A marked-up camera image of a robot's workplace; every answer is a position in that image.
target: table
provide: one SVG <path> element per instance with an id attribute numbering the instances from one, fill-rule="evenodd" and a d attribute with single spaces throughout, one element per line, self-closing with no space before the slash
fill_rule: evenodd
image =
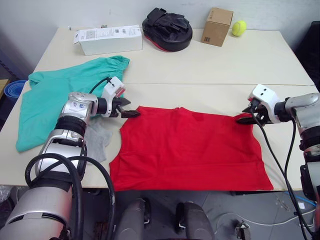
<path id="1" fill-rule="evenodd" d="M 72 44 L 74 32 L 59 28 L 35 71 L 57 70 L 97 57 L 123 55 L 131 60 L 123 78 L 125 97 L 132 102 L 128 106 L 131 109 L 139 105 L 185 107 L 191 111 L 234 116 L 248 105 L 247 97 L 258 83 L 272 88 L 282 99 L 317 91 L 278 31 L 248 30 L 241 38 L 228 35 L 223 47 L 200 43 L 202 29 L 194 29 L 193 33 L 190 46 L 180 52 L 162 52 L 144 39 L 142 51 L 84 56 L 81 47 Z M 22 92 L 28 90 L 27 83 Z M 18 153 L 15 148 L 21 101 L 22 97 L 19 97 L 0 132 L 1 185 L 26 185 L 25 167 L 41 149 L 38 146 Z M 107 170 L 109 162 L 120 150 L 119 128 L 124 122 L 125 119 L 121 118 L 103 121 L 104 126 L 113 132 L 112 141 L 105 149 L 107 161 L 102 163 Z M 265 130 L 284 166 L 291 140 L 291 123 L 268 125 Z M 257 126 L 253 133 L 261 144 L 265 169 L 274 189 L 285 189 Z M 298 148 L 299 138 L 297 134 L 288 168 L 288 178 L 294 189 L 301 189 L 300 165 L 304 163 L 303 153 Z M 106 184 L 98 171 L 89 165 L 82 186 L 105 188 Z"/>

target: green cloth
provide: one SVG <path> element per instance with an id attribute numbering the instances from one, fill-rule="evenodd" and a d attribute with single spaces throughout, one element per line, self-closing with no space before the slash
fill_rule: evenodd
<path id="1" fill-rule="evenodd" d="M 123 56 L 100 57 L 84 64 L 29 75 L 31 90 L 23 94 L 16 149 L 23 152 L 43 144 L 55 128 L 70 92 L 88 93 L 106 77 L 122 80 L 129 59 Z M 93 94 L 100 97 L 106 82 Z"/>

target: black hose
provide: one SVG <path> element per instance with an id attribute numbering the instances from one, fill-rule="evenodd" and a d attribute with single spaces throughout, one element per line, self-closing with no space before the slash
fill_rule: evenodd
<path id="1" fill-rule="evenodd" d="M 48 159 L 48 158 L 56 159 L 59 162 L 63 163 L 71 175 L 72 184 L 73 184 L 72 189 L 75 195 L 75 209 L 76 209 L 74 239 L 82 240 L 83 231 L 84 231 L 84 209 L 83 209 L 84 206 L 83 206 L 83 199 L 82 199 L 82 186 L 81 186 L 81 181 L 80 181 L 78 171 L 73 165 L 73 163 L 68 158 L 60 154 L 56 154 L 56 153 L 40 154 L 38 156 L 35 156 L 26 166 L 26 169 L 24 172 L 25 181 L 29 187 L 32 187 L 33 183 L 30 178 L 30 173 L 34 164 L 41 159 Z"/>
<path id="2" fill-rule="evenodd" d="M 303 215 L 302 215 L 302 213 L 301 213 L 301 211 L 300 211 L 300 208 L 299 208 L 298 203 L 297 203 L 296 196 L 295 196 L 295 194 L 294 194 L 294 192 L 293 192 L 293 189 L 292 189 L 292 187 L 291 187 L 291 185 L 290 185 L 290 183 L 289 183 L 289 180 L 288 180 L 288 178 L 287 178 L 287 175 L 285 174 L 285 172 L 284 172 L 283 168 L 281 167 L 281 165 L 280 165 L 280 163 L 279 163 L 279 161 L 278 161 L 278 159 L 277 159 L 274 151 L 272 150 L 271 145 L 270 145 L 269 140 L 268 140 L 268 137 L 267 137 L 267 134 L 266 134 L 264 128 L 262 127 L 262 125 L 260 124 L 260 122 L 258 121 L 258 119 L 256 118 L 256 116 L 255 116 L 255 114 L 254 114 L 254 109 L 253 109 L 252 107 L 250 108 L 250 113 L 251 113 L 254 121 L 256 122 L 256 124 L 257 124 L 257 125 L 259 126 L 259 128 L 261 129 L 262 134 L 263 134 L 263 137 L 264 137 L 265 142 L 266 142 L 266 145 L 268 146 L 271 155 L 273 156 L 273 158 L 274 158 L 274 160 L 275 160 L 278 168 L 280 169 L 280 171 L 281 171 L 281 173 L 282 173 L 282 175 L 283 175 L 283 177 L 284 177 L 285 184 L 286 184 L 286 187 L 287 187 L 287 189 L 288 189 L 288 192 L 289 192 L 291 201 L 292 201 L 292 203 L 293 203 L 293 206 L 294 206 L 294 208 L 295 208 L 295 210 L 296 210 L 296 213 L 297 213 L 297 215 L 298 215 L 298 218 L 299 218 L 299 222 L 300 222 L 300 227 L 301 227 L 301 231 L 302 231 L 303 238 L 304 238 L 305 240 L 308 240 L 308 238 L 307 238 L 307 236 L 306 236 L 305 228 L 307 229 L 307 231 L 308 231 L 311 235 L 313 235 L 313 232 L 312 232 L 312 231 L 310 230 L 310 228 L 308 227 L 308 224 L 306 223 L 306 221 L 305 221 L 305 219 L 304 219 L 304 217 L 303 217 Z M 294 143 L 293 143 L 294 139 L 295 139 L 295 138 L 292 137 L 291 144 L 290 144 L 290 148 L 289 148 L 289 152 L 288 152 L 287 159 L 286 159 L 286 163 L 288 162 L 288 164 L 289 164 L 289 159 L 290 159 L 290 155 L 291 155 L 291 151 L 292 151 L 292 146 L 293 146 L 293 144 L 294 144 Z"/>
<path id="3" fill-rule="evenodd" d="M 72 156 L 72 157 L 69 157 L 68 159 L 81 160 L 81 161 L 87 161 L 89 163 L 92 163 L 102 173 L 109 190 L 109 216 L 108 216 L 108 228 L 107 228 L 105 239 L 111 240 L 114 232 L 114 226 L 115 226 L 116 196 L 115 196 L 114 185 L 112 183 L 112 180 L 107 170 L 98 161 L 88 156 Z"/>
<path id="4" fill-rule="evenodd" d="M 68 158 L 70 161 L 73 160 L 79 160 L 79 161 L 87 161 L 89 163 L 92 163 L 94 166 L 96 166 L 99 171 L 102 173 L 108 189 L 109 189 L 109 216 L 108 216 L 108 229 L 107 229 L 107 234 L 106 234 L 106 239 L 111 240 L 113 230 L 114 230 L 114 225 L 115 225 L 115 213 L 116 213 L 116 203 L 115 203 L 115 188 L 113 186 L 112 180 L 106 171 L 106 169 L 96 160 L 93 158 L 90 158 L 88 156 L 72 156 Z M 36 178 L 34 178 L 30 185 L 32 186 L 35 184 L 42 176 L 44 176 L 47 172 L 52 170 L 53 168 L 61 165 L 61 162 L 55 162 L 51 164 L 49 167 L 47 167 L 45 170 L 41 171 Z"/>
<path id="5" fill-rule="evenodd" d="M 106 78 L 104 78 L 104 79 L 102 79 L 101 81 L 99 81 L 96 85 L 94 85 L 94 87 L 90 90 L 90 94 L 92 94 L 92 92 L 100 85 L 100 84 L 102 84 L 104 81 L 110 81 L 111 80 L 111 78 L 110 77 L 106 77 Z"/>
<path id="6" fill-rule="evenodd" d="M 287 176 L 288 165 L 289 165 L 289 160 L 290 160 L 292 148 L 294 147 L 294 142 L 295 142 L 295 138 L 296 138 L 296 131 L 297 131 L 297 126 L 296 126 L 295 120 L 292 119 L 291 121 L 293 124 L 292 138 L 291 138 L 291 143 L 290 143 L 288 155 L 286 156 L 286 161 L 285 161 L 285 166 L 284 166 L 284 174 L 286 177 L 288 177 Z"/>

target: wire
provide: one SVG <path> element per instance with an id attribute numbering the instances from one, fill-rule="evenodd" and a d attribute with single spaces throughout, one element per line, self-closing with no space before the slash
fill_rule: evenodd
<path id="1" fill-rule="evenodd" d="M 69 157 L 68 159 L 71 161 L 80 160 L 80 161 L 87 161 L 89 163 L 92 163 L 102 173 L 109 190 L 109 216 L 108 216 L 108 226 L 107 226 L 105 239 L 111 240 L 114 227 L 115 227 L 116 197 L 115 197 L 115 188 L 107 170 L 98 161 L 88 156 L 72 156 L 72 157 Z"/>
<path id="2" fill-rule="evenodd" d="M 250 108 L 250 113 L 251 113 L 254 121 L 256 122 L 256 124 L 257 124 L 257 125 L 259 126 L 259 128 L 261 129 L 262 134 L 263 134 L 263 137 L 264 137 L 265 142 L 266 142 L 266 145 L 268 146 L 271 155 L 273 156 L 273 158 L 274 158 L 277 166 L 279 167 L 279 169 L 280 169 L 280 171 L 281 171 L 281 173 L 282 173 L 282 175 L 283 175 L 283 177 L 284 177 L 284 180 L 285 180 L 286 186 L 287 186 L 287 188 L 288 188 L 288 192 L 289 192 L 290 198 L 291 198 L 291 200 L 292 200 L 293 206 L 294 206 L 294 208 L 295 208 L 295 210 L 296 210 L 296 213 L 297 213 L 297 215 L 298 215 L 298 218 L 299 218 L 302 235 L 303 235 L 303 237 L 304 237 L 305 240 L 308 240 L 308 239 L 307 239 L 307 236 L 306 236 L 306 232 L 305 232 L 304 226 L 305 226 L 305 228 L 307 229 L 307 231 L 308 231 L 311 235 L 313 235 L 313 232 L 310 230 L 310 228 L 308 227 L 308 224 L 306 223 L 305 219 L 304 219 L 303 216 L 302 216 L 302 213 L 301 213 L 300 208 L 299 208 L 299 206 L 298 206 L 298 203 L 297 203 L 297 200 L 296 200 L 296 198 L 295 198 L 295 195 L 293 194 L 293 189 L 292 189 L 292 187 L 291 187 L 291 185 L 290 185 L 290 183 L 289 183 L 289 181 L 288 181 L 288 178 L 287 178 L 287 176 L 286 176 L 283 168 L 281 167 L 281 165 L 280 165 L 280 163 L 279 163 L 279 161 L 278 161 L 278 159 L 277 159 L 274 151 L 272 150 L 272 148 L 271 148 L 271 146 L 270 146 L 270 143 L 269 143 L 269 140 L 268 140 L 268 137 L 267 137 L 267 134 L 266 134 L 264 128 L 262 127 L 262 125 L 260 124 L 260 122 L 258 121 L 258 119 L 256 118 L 256 116 L 255 116 L 255 114 L 254 114 L 254 109 L 253 109 L 252 107 Z M 291 153 L 291 151 L 290 151 L 290 149 L 289 149 L 288 156 L 287 156 L 287 160 L 290 158 L 290 155 L 291 155 L 290 153 Z"/>
<path id="3" fill-rule="evenodd" d="M 313 201 L 310 201 L 309 199 L 306 199 L 306 198 L 304 198 L 304 197 L 302 197 L 302 196 L 295 196 L 295 197 L 296 197 L 297 199 L 300 199 L 300 200 L 308 203 L 308 204 L 311 204 L 311 205 L 314 206 L 314 207 L 317 206 L 317 204 L 315 204 Z"/>
<path id="4" fill-rule="evenodd" d="M 84 231 L 84 209 L 83 209 L 83 199 L 82 199 L 82 186 L 81 186 L 79 174 L 77 172 L 76 167 L 73 165 L 73 163 L 69 159 L 67 159 L 66 157 L 60 154 L 56 154 L 56 153 L 40 154 L 38 156 L 35 156 L 33 159 L 31 159 L 31 161 L 26 166 L 26 169 L 24 172 L 25 181 L 29 187 L 33 185 L 30 177 L 30 173 L 33 166 L 39 160 L 47 159 L 47 158 L 56 159 L 59 162 L 63 163 L 71 175 L 72 185 L 73 185 L 72 189 L 75 195 L 75 209 L 76 209 L 74 239 L 82 240 L 83 231 Z"/>
<path id="5" fill-rule="evenodd" d="M 112 180 L 107 172 L 107 170 L 96 160 L 93 158 L 90 158 L 88 156 L 72 156 L 68 158 L 70 161 L 73 160 L 80 160 L 80 161 L 86 161 L 89 163 L 92 163 L 94 166 L 98 168 L 98 170 L 102 173 L 108 189 L 109 189 L 109 216 L 108 216 L 108 228 L 107 228 L 107 234 L 106 234 L 106 239 L 111 240 L 112 239 L 112 234 L 114 230 L 114 225 L 115 225 L 115 213 L 116 213 L 116 198 L 115 198 L 115 188 L 112 183 Z M 49 167 L 47 167 L 45 170 L 41 171 L 36 178 L 34 178 L 31 181 L 31 184 L 35 184 L 41 177 L 43 177 L 47 172 L 52 170 L 53 168 L 61 165 L 61 162 L 55 162 L 51 164 Z"/>
<path id="6" fill-rule="evenodd" d="M 296 131 L 297 131 L 297 126 L 296 126 L 295 120 L 291 119 L 291 121 L 292 121 L 292 124 L 293 124 L 293 131 L 292 131 L 292 138 L 291 138 L 291 143 L 290 143 L 288 155 L 286 156 L 286 161 L 285 161 L 285 166 L 284 166 L 284 174 L 285 174 L 285 177 L 288 177 L 288 176 L 287 176 L 287 173 L 288 173 L 288 165 L 289 165 L 289 160 L 290 160 L 292 148 L 293 148 L 293 146 L 294 146 L 294 142 L 295 142 L 295 138 L 296 138 Z"/>
<path id="7" fill-rule="evenodd" d="M 104 79 L 102 79 L 101 81 L 99 81 L 96 85 L 94 85 L 94 87 L 90 90 L 90 94 L 92 94 L 92 92 L 100 85 L 100 84 L 102 84 L 104 81 L 110 81 L 111 80 L 111 78 L 110 77 L 106 77 L 106 78 L 104 78 Z"/>
<path id="8" fill-rule="evenodd" d="M 313 213 L 316 209 L 313 209 L 311 211 L 307 211 L 307 212 L 304 212 L 302 213 L 302 215 L 307 215 L 307 214 L 310 214 L 310 213 Z M 217 234 L 218 232 L 218 229 L 219 229 L 219 223 L 220 223 L 220 220 L 222 219 L 222 217 L 226 216 L 226 215 L 234 215 L 234 216 L 237 216 L 249 223 L 252 223 L 252 224 L 256 224 L 256 225 L 259 225 L 259 226 L 264 226 L 264 227 L 274 227 L 274 226 L 279 226 L 279 225 L 283 225 L 283 224 L 287 224 L 289 222 L 291 222 L 292 220 L 295 220 L 298 218 L 298 216 L 294 216 L 292 218 L 289 218 L 288 220 L 285 220 L 285 221 L 282 221 L 282 222 L 277 222 L 277 223 L 271 223 L 271 224 L 268 224 L 268 223 L 260 223 L 260 222 L 256 222 L 256 221 L 252 221 L 252 220 L 249 220 L 249 219 L 246 219 L 245 217 L 237 214 L 237 213 L 234 213 L 234 212 L 226 212 L 226 213 L 223 213 L 221 214 L 220 216 L 218 216 L 218 219 L 217 219 L 217 222 L 216 222 L 216 227 L 215 227 L 215 232 L 214 234 Z"/>

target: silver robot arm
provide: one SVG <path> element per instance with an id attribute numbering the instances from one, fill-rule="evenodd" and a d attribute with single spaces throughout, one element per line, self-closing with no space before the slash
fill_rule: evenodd
<path id="1" fill-rule="evenodd" d="M 125 111 L 122 106 L 130 102 L 120 95 L 123 83 L 113 77 L 107 81 L 102 97 L 83 92 L 71 92 L 39 154 L 59 154 L 66 158 L 86 156 L 84 140 L 90 117 L 100 114 L 123 118 L 139 115 L 137 111 Z M 53 158 L 39 160 L 35 165 L 37 176 L 57 162 Z M 85 174 L 86 163 L 73 160 L 80 179 Z M 69 220 L 72 209 L 72 183 L 68 169 L 57 165 L 44 174 L 19 200 L 0 230 L 0 240 L 69 240 Z"/>
<path id="2" fill-rule="evenodd" d="M 288 97 L 281 101 L 270 88 L 258 84 L 248 97 L 249 107 L 243 112 L 257 113 L 256 119 L 263 126 L 288 122 L 294 119 L 301 141 L 305 165 L 300 167 L 304 195 L 317 202 L 315 236 L 320 239 L 320 93 Z M 240 124 L 255 124 L 252 117 L 243 117 Z"/>

